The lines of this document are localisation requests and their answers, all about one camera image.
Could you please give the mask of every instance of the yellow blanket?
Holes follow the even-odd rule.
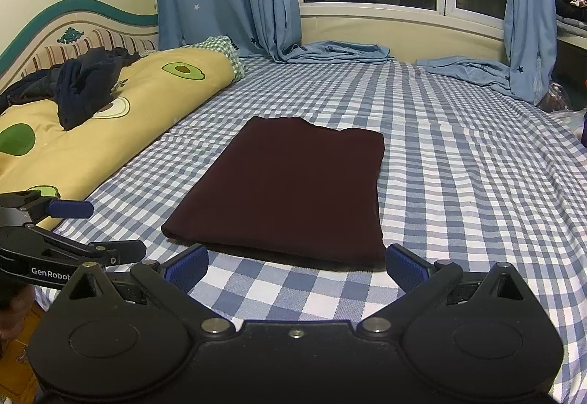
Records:
[[[0,192],[40,188],[83,200],[109,176],[233,81],[221,53],[180,48],[153,53],[120,72],[114,101],[64,131],[47,99],[0,116]],[[54,228],[59,220],[40,223]]]

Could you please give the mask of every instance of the striped headboard cushion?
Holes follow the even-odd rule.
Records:
[[[43,68],[51,68],[53,65],[63,63],[69,58],[77,58],[86,53],[90,48],[104,47],[111,50],[115,47],[124,47],[130,53],[142,53],[145,50],[157,49],[156,38],[144,39],[131,37],[107,30],[96,28],[89,34],[69,45],[51,45],[39,48],[36,54],[21,69],[17,78],[24,78],[26,75]]]

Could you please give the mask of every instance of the headboard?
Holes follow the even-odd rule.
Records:
[[[157,33],[157,15],[131,14],[98,0],[62,0],[39,13],[0,54],[0,91],[89,48],[157,49]]]

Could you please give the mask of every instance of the window sill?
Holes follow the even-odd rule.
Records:
[[[364,18],[380,18],[414,22],[434,27],[451,28],[463,32],[493,38],[504,39],[501,28],[490,27],[455,16],[441,15],[436,10],[423,8],[402,7],[400,5],[385,4],[353,4],[342,2],[302,3],[300,13],[304,16],[355,16]]]

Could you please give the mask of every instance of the folded dark maroon garment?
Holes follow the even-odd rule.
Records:
[[[381,265],[383,153],[375,131],[253,117],[161,230],[184,243]]]

